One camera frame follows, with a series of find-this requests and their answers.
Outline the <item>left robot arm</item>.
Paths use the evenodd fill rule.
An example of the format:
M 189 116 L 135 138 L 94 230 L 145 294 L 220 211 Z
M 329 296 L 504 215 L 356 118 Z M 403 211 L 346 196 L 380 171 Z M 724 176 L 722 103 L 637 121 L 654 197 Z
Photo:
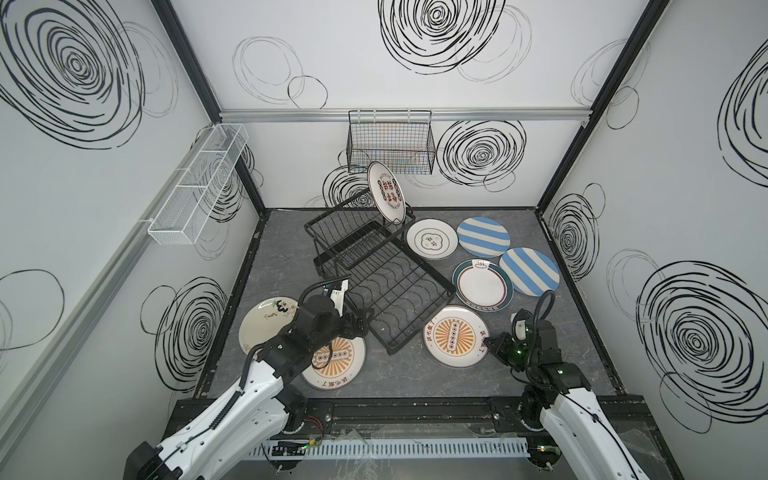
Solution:
M 240 378 L 160 444 L 138 445 L 127 457 L 124 478 L 220 479 L 273 436 L 299 430 L 307 399 L 293 380 L 334 340 L 369 332 L 373 313 L 346 301 L 348 286 L 343 276 L 307 287 L 292 320 L 249 350 Z

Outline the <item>white plate green red rim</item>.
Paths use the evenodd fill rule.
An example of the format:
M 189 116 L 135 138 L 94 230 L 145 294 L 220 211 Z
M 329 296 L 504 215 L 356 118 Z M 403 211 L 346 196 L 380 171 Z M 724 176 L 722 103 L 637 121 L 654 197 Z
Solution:
M 515 289 L 509 276 L 497 264 L 483 259 L 466 260 L 453 271 L 451 281 L 458 298 L 478 312 L 506 309 Z

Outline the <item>white plate red characters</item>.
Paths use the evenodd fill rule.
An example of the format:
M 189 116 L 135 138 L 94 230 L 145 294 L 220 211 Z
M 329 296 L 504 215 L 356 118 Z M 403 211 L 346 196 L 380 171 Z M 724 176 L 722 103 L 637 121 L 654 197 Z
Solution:
M 373 161 L 368 166 L 367 181 L 373 202 L 382 216 L 392 224 L 402 224 L 406 202 L 392 171 L 383 163 Z

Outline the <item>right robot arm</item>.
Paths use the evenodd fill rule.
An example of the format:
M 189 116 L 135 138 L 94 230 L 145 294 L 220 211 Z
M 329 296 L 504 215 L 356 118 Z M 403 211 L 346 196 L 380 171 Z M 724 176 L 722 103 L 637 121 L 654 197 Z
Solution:
M 513 316 L 508 332 L 483 341 L 511 375 L 524 376 L 520 423 L 547 433 L 578 479 L 646 479 L 582 370 L 563 359 L 557 332 L 547 320 L 555 300 L 554 291 L 545 291 L 533 310 Z

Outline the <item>blue striped plate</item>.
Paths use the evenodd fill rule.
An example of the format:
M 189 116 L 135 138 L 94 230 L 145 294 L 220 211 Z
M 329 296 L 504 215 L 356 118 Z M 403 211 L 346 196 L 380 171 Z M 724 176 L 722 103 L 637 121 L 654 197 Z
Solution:
M 560 284 L 556 263 L 545 254 L 528 247 L 515 247 L 500 258 L 500 267 L 508 275 L 516 291 L 539 297 L 555 291 Z
M 500 223 L 485 217 L 470 217 L 456 229 L 459 244 L 479 258 L 503 255 L 511 244 L 509 232 Z

